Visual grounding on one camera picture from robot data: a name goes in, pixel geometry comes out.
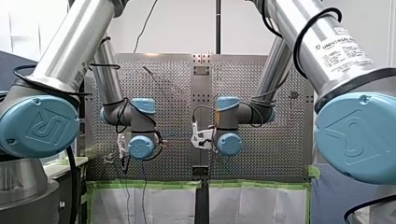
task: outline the pegboard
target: pegboard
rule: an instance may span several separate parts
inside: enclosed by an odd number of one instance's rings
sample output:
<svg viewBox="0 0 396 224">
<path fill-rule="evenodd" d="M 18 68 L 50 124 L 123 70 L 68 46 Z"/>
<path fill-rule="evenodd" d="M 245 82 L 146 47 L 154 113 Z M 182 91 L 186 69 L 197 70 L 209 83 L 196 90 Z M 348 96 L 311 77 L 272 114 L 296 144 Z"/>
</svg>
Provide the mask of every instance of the pegboard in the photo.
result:
<svg viewBox="0 0 396 224">
<path fill-rule="evenodd" d="M 258 57 L 213 56 L 214 100 L 219 96 L 238 96 L 248 103 L 264 67 Z M 311 162 L 312 104 L 310 84 L 292 67 L 276 99 L 275 120 L 261 128 L 240 125 L 242 151 L 234 157 L 212 152 L 211 178 L 304 181 L 308 176 L 306 167 Z"/>
<path fill-rule="evenodd" d="M 210 104 L 213 105 L 221 95 L 237 95 L 247 102 L 256 90 L 266 57 L 210 57 L 210 76 L 207 76 L 208 83 L 211 83 L 211 92 L 208 92 Z M 116 59 L 121 66 L 119 76 L 124 96 L 155 100 L 157 129 L 168 141 L 160 157 L 145 162 L 148 179 L 192 180 L 191 167 L 195 154 L 191 153 L 190 142 L 191 107 L 194 105 L 191 102 L 197 99 L 191 92 L 197 90 L 192 83 L 193 55 L 120 54 Z M 87 134 L 88 137 L 92 137 L 88 139 L 87 147 L 95 152 L 88 178 L 143 178 L 140 161 L 131 160 L 128 174 L 121 173 L 115 127 L 100 121 L 102 102 L 96 84 L 93 79 L 86 82 L 86 86 L 92 86 L 93 92 L 92 100 L 87 103 L 91 112 L 86 113 L 86 132 L 91 133 Z M 290 99 L 292 92 L 298 93 L 297 99 Z M 306 81 L 292 69 L 277 100 L 275 122 L 260 129 L 241 125 L 243 151 L 233 158 L 210 153 L 211 177 L 302 181 L 307 175 L 306 165 L 311 160 L 312 137 L 307 141 L 306 135 L 312 136 L 312 94 Z M 110 154 L 113 155 L 113 162 L 104 161 L 104 157 Z"/>
</svg>

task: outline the blue joint cap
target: blue joint cap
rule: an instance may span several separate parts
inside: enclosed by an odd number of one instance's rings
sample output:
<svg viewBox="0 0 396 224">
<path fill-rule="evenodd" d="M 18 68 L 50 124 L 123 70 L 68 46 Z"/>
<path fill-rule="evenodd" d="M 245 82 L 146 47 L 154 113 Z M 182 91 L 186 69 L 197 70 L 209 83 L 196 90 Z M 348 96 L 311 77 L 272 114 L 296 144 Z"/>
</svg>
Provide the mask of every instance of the blue joint cap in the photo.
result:
<svg viewBox="0 0 396 224">
<path fill-rule="evenodd" d="M 242 139 L 235 133 L 225 133 L 217 143 L 219 151 L 226 156 L 234 156 L 242 148 Z"/>
<path fill-rule="evenodd" d="M 318 113 L 315 140 L 340 173 L 371 184 L 396 184 L 396 98 L 352 92 Z"/>
<path fill-rule="evenodd" d="M 49 157 L 70 146 L 78 129 L 78 113 L 66 100 L 24 98 L 0 116 L 0 148 L 21 158 Z"/>
<path fill-rule="evenodd" d="M 267 123 L 274 121 L 275 120 L 275 116 L 276 116 L 276 110 L 273 107 L 272 112 L 271 112 L 271 117 L 267 120 Z"/>
<path fill-rule="evenodd" d="M 150 98 L 134 98 L 131 104 L 146 114 L 155 114 L 155 101 Z"/>
<path fill-rule="evenodd" d="M 131 139 L 128 144 L 129 154 L 136 160 L 144 160 L 151 156 L 154 143 L 144 135 L 138 135 Z"/>
<path fill-rule="evenodd" d="M 101 120 L 103 123 L 108 124 L 108 122 L 107 122 L 107 120 L 106 120 L 106 118 L 105 118 L 105 109 L 104 109 L 103 107 L 102 107 L 102 109 L 100 109 L 99 117 L 100 117 L 100 120 Z"/>
<path fill-rule="evenodd" d="M 239 98 L 236 96 L 221 96 L 218 98 L 217 106 L 219 111 L 234 108 L 239 106 Z"/>
</svg>

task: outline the green tape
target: green tape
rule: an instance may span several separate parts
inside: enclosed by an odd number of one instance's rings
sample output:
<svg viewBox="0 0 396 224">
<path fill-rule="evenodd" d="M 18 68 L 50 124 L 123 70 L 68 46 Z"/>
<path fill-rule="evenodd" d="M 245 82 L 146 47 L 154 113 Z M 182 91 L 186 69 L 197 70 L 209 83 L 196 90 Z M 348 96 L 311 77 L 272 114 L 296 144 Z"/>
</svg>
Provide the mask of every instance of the green tape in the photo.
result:
<svg viewBox="0 0 396 224">
<path fill-rule="evenodd" d="M 145 187 L 144 180 L 105 180 L 90 181 L 87 183 L 89 189 L 142 189 Z M 198 189 L 201 187 L 200 181 L 148 181 L 146 189 Z"/>
<path fill-rule="evenodd" d="M 210 188 L 214 189 L 308 189 L 309 183 L 282 183 L 275 181 L 255 181 L 255 180 L 211 180 Z"/>
<path fill-rule="evenodd" d="M 309 172 L 309 176 L 310 177 L 314 177 L 315 179 L 319 179 L 320 178 L 320 170 L 318 167 L 314 166 L 314 165 L 309 165 L 308 166 L 308 172 Z"/>
<path fill-rule="evenodd" d="M 317 167 L 312 166 L 312 171 L 315 177 L 320 176 L 320 171 Z M 96 189 L 142 189 L 145 186 L 144 180 L 103 180 L 87 182 L 87 204 L 88 204 L 88 223 L 91 223 L 92 214 L 92 196 Z M 201 187 L 200 181 L 148 181 L 146 189 L 198 189 Z M 257 189 L 296 189 L 306 190 L 306 224 L 310 224 L 310 209 L 311 209 L 311 185 L 310 183 L 282 183 L 275 181 L 254 181 L 254 180 L 210 180 L 210 188 L 215 189 L 242 189 L 242 188 L 257 188 Z"/>
</svg>

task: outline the black cable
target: black cable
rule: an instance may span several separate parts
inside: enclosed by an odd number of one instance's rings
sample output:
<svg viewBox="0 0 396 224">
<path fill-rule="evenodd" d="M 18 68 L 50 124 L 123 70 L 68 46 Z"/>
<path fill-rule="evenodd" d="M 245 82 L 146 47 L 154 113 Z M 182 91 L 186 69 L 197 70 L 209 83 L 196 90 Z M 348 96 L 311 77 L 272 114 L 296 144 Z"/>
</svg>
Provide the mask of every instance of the black cable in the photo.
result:
<svg viewBox="0 0 396 224">
<path fill-rule="evenodd" d="M 266 92 L 266 93 L 264 93 L 264 94 L 261 94 L 261 95 L 252 96 L 252 97 L 251 97 L 251 98 L 252 98 L 252 102 L 254 102 L 254 103 L 256 103 L 256 104 L 259 104 L 259 105 L 260 105 L 261 103 L 267 103 L 267 104 L 275 103 L 276 101 L 266 102 L 266 101 L 260 101 L 260 100 L 255 100 L 255 99 L 256 99 L 256 98 L 262 98 L 262 97 L 264 97 L 264 96 L 266 96 L 266 95 L 269 95 L 269 94 L 274 93 L 274 92 L 276 92 L 277 90 L 279 90 L 279 89 L 283 86 L 283 84 L 285 84 L 285 82 L 288 80 L 288 76 L 289 76 L 289 72 L 285 75 L 285 77 L 283 78 L 283 80 L 282 80 L 281 82 L 279 82 L 279 84 L 277 84 L 277 86 L 276 86 L 273 90 L 268 91 L 268 92 Z"/>
<path fill-rule="evenodd" d="M 121 159 L 121 164 L 122 164 L 122 172 L 125 175 L 125 189 L 126 189 L 126 194 L 127 194 L 127 198 L 126 198 L 126 213 L 127 213 L 127 218 L 128 218 L 128 224 L 131 224 L 131 220 L 129 218 L 129 200 L 131 199 L 131 194 L 129 193 L 129 189 L 128 189 L 128 179 L 127 179 L 127 174 L 128 174 L 128 168 L 129 168 L 129 161 L 131 160 L 131 157 L 128 157 L 128 161 L 126 162 L 126 166 L 123 167 L 123 164 L 125 163 L 124 158 Z"/>
<path fill-rule="evenodd" d="M 125 126 L 121 130 L 119 130 L 119 126 L 121 125 L 121 117 L 122 117 L 123 113 L 125 112 L 125 108 L 128 105 L 129 99 L 125 97 L 124 101 L 125 101 L 125 104 L 119 108 L 119 111 L 117 111 L 116 133 L 123 133 L 127 128 L 127 126 Z"/>
<path fill-rule="evenodd" d="M 253 105 L 241 102 L 242 105 L 247 105 L 248 107 L 250 107 L 250 109 L 254 112 L 256 112 L 256 114 L 260 117 L 260 124 L 258 126 L 253 125 L 252 123 L 250 123 L 250 126 L 253 128 L 260 128 L 263 124 L 264 124 L 264 118 L 262 117 L 262 113 L 260 113 L 260 111 L 254 107 Z"/>
<path fill-rule="evenodd" d="M 158 2 L 158 0 L 155 0 L 154 3 L 152 4 L 151 10 L 149 11 L 149 14 L 148 14 L 148 17 L 146 18 L 145 24 L 143 25 L 143 29 L 142 29 L 142 31 L 140 32 L 139 36 L 138 36 L 137 39 L 136 39 L 136 45 L 134 46 L 134 53 L 136 53 L 137 46 L 139 46 L 140 37 L 142 36 L 142 34 L 143 34 L 143 33 L 145 32 L 145 30 L 146 30 L 146 26 L 147 26 L 147 24 L 148 24 L 149 18 L 150 18 L 150 16 L 151 16 L 152 11 L 153 11 L 154 8 L 155 8 L 155 5 L 157 5 L 157 2 Z"/>
<path fill-rule="evenodd" d="M 336 7 L 329 7 L 324 9 L 323 11 L 319 12 L 317 15 L 315 15 L 314 17 L 312 17 L 304 26 L 304 28 L 301 30 L 301 32 L 297 35 L 296 38 L 296 42 L 294 44 L 294 50 L 293 50 L 293 62 L 294 62 L 294 66 L 296 67 L 296 70 L 303 76 L 306 78 L 306 74 L 303 70 L 303 68 L 301 67 L 301 63 L 300 63 L 300 48 L 301 45 L 303 43 L 303 38 L 306 34 L 306 32 L 308 32 L 308 30 L 322 17 L 327 16 L 326 14 L 329 12 L 334 12 L 335 14 L 337 14 L 338 16 L 338 21 L 341 22 L 341 20 L 343 19 L 343 14 L 341 13 L 340 9 L 336 8 Z"/>
<path fill-rule="evenodd" d="M 69 158 L 70 164 L 70 175 L 72 179 L 72 204 L 70 208 L 70 224 L 75 224 L 78 213 L 79 199 L 78 199 L 78 171 L 76 167 L 76 161 L 73 155 L 73 149 L 69 146 L 66 149 L 67 157 Z"/>
<path fill-rule="evenodd" d="M 196 111 L 198 108 L 206 108 L 206 109 L 210 109 L 210 110 L 216 111 L 216 109 L 213 108 L 212 106 L 209 106 L 209 105 L 198 105 L 198 106 L 196 106 L 196 107 L 194 108 L 194 110 L 192 111 L 192 122 L 195 122 L 195 111 Z"/>
<path fill-rule="evenodd" d="M 161 133 L 159 131 L 154 130 L 154 132 L 157 134 L 158 144 L 160 145 L 160 149 L 158 150 L 158 152 L 154 156 L 152 156 L 152 157 L 150 157 L 148 159 L 144 159 L 143 161 L 155 160 L 163 152 L 163 137 L 161 136 Z"/>
<path fill-rule="evenodd" d="M 100 45 L 103 45 L 106 41 L 110 41 L 111 37 L 110 36 L 106 36 L 105 38 L 102 39 L 102 41 L 100 42 Z M 90 66 L 95 66 L 95 67 L 112 67 L 116 70 L 121 69 L 121 66 L 119 66 L 118 64 L 114 64 L 114 63 L 91 63 Z"/>
<path fill-rule="evenodd" d="M 271 33 L 273 33 L 274 35 L 277 35 L 278 37 L 280 37 L 280 38 L 283 38 L 283 36 L 282 36 L 282 34 L 280 34 L 278 31 L 276 31 L 275 30 L 275 28 L 274 28 L 274 26 L 272 25 L 272 23 L 271 23 L 271 25 L 268 23 L 268 21 L 267 21 L 267 18 L 266 18 L 266 16 L 265 16 L 265 2 L 266 2 L 267 0 L 264 0 L 264 1 L 262 1 L 262 21 L 264 22 L 264 25 L 267 27 L 267 29 L 269 30 L 269 31 L 271 31 Z"/>
<path fill-rule="evenodd" d="M 119 66 L 118 64 L 114 64 L 114 63 L 91 63 L 91 66 L 95 66 L 95 67 L 112 67 L 116 70 L 121 69 L 121 66 Z"/>
<path fill-rule="evenodd" d="M 49 87 L 49 86 L 40 85 L 38 83 L 35 83 L 35 82 L 31 81 L 29 78 L 26 78 L 24 75 L 22 75 L 20 73 L 20 71 L 23 70 L 23 69 L 32 69 L 32 68 L 35 68 L 35 67 L 36 67 L 35 64 L 21 65 L 21 66 L 15 67 L 14 70 L 12 70 L 12 72 L 14 73 L 14 75 L 16 77 L 18 77 L 18 78 L 22 79 L 23 81 L 29 83 L 30 85 L 38 87 L 39 89 L 55 91 L 55 92 L 63 93 L 63 94 L 66 94 L 66 95 L 76 95 L 76 96 L 92 95 L 91 93 L 87 93 L 87 92 L 60 91 L 60 90 L 54 89 L 54 88 Z"/>
<path fill-rule="evenodd" d="M 147 114 L 145 114 L 144 112 L 142 112 L 139 108 L 137 108 L 137 107 L 136 107 L 134 104 L 132 104 L 131 102 L 128 101 L 128 103 L 129 103 L 129 105 L 130 105 L 131 107 L 133 107 L 139 114 L 143 115 L 146 119 L 149 119 L 149 120 L 154 124 L 154 127 L 157 126 L 157 122 L 155 122 L 155 120 L 152 119 L 149 115 L 147 115 Z"/>
<path fill-rule="evenodd" d="M 146 194 L 146 187 L 148 185 L 148 177 L 146 175 L 144 161 L 142 161 L 142 174 L 143 174 L 143 178 L 145 180 L 145 185 L 143 187 L 143 193 L 142 193 L 142 211 L 143 211 L 143 219 L 145 219 L 145 224 L 148 224 L 148 221 L 146 219 L 146 209 L 145 209 L 145 194 Z"/>
<path fill-rule="evenodd" d="M 396 195 L 390 195 L 388 197 L 384 197 L 384 198 L 380 198 L 380 199 L 375 199 L 372 201 L 369 201 L 367 203 L 361 203 L 359 205 L 356 205 L 354 207 L 352 207 L 351 209 L 347 210 L 344 214 L 344 221 L 346 224 L 350 224 L 348 218 L 350 215 L 352 215 L 353 213 L 355 213 L 356 211 L 358 211 L 359 209 L 362 209 L 364 207 L 368 207 L 371 205 L 375 205 L 378 203 L 390 203 L 390 202 L 394 202 L 396 201 Z"/>
</svg>

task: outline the white wall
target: white wall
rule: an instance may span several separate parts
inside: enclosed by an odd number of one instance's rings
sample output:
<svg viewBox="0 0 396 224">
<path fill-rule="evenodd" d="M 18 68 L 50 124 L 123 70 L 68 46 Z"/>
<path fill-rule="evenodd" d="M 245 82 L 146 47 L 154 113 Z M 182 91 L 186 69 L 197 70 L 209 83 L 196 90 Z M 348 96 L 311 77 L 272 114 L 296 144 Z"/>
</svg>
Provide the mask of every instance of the white wall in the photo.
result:
<svg viewBox="0 0 396 224">
<path fill-rule="evenodd" d="M 116 52 L 133 52 L 153 1 L 130 0 L 123 15 L 111 23 L 108 34 Z M 64 19 L 66 3 L 0 0 L 0 50 L 38 60 Z M 215 4 L 216 0 L 159 0 L 137 52 L 214 52 Z M 325 5 L 341 8 L 343 24 L 378 64 L 396 66 L 395 0 L 325 0 Z M 244 0 L 222 1 L 221 33 L 224 54 L 268 54 L 274 39 L 257 9 Z"/>
<path fill-rule="evenodd" d="M 154 0 L 130 1 L 108 34 L 116 52 L 133 52 Z M 268 54 L 274 36 L 250 2 L 222 1 L 222 53 Z M 216 49 L 216 0 L 159 0 L 137 52 L 194 53 Z"/>
<path fill-rule="evenodd" d="M 0 50 L 38 61 L 67 14 L 67 0 L 0 0 Z"/>
</svg>

